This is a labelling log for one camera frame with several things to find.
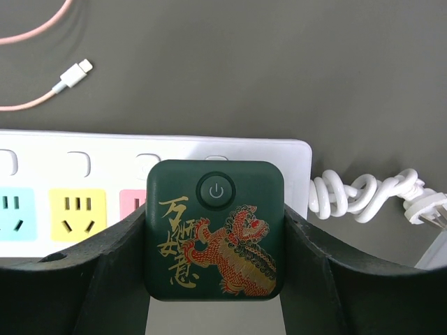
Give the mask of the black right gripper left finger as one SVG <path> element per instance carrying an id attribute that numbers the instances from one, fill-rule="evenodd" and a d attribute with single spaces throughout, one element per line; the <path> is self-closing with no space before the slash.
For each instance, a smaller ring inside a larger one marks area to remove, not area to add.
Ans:
<path id="1" fill-rule="evenodd" d="M 145 209 L 80 243 L 1 267 L 2 334 L 144 334 Z"/>

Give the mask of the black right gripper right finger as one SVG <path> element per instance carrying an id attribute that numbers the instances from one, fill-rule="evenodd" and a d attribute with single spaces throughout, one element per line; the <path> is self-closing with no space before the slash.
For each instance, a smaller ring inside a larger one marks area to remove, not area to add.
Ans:
<path id="1" fill-rule="evenodd" d="M 349 246 L 285 208 L 287 334 L 445 334 L 446 268 L 416 269 Z"/>

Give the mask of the dark green cube socket adapter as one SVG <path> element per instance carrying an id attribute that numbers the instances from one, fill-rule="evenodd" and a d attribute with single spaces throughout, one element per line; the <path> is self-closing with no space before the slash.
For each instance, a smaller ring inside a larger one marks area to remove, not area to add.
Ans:
<path id="1" fill-rule="evenodd" d="M 147 176 L 145 285 L 161 301 L 269 300 L 284 284 L 284 178 L 265 161 L 166 160 Z"/>

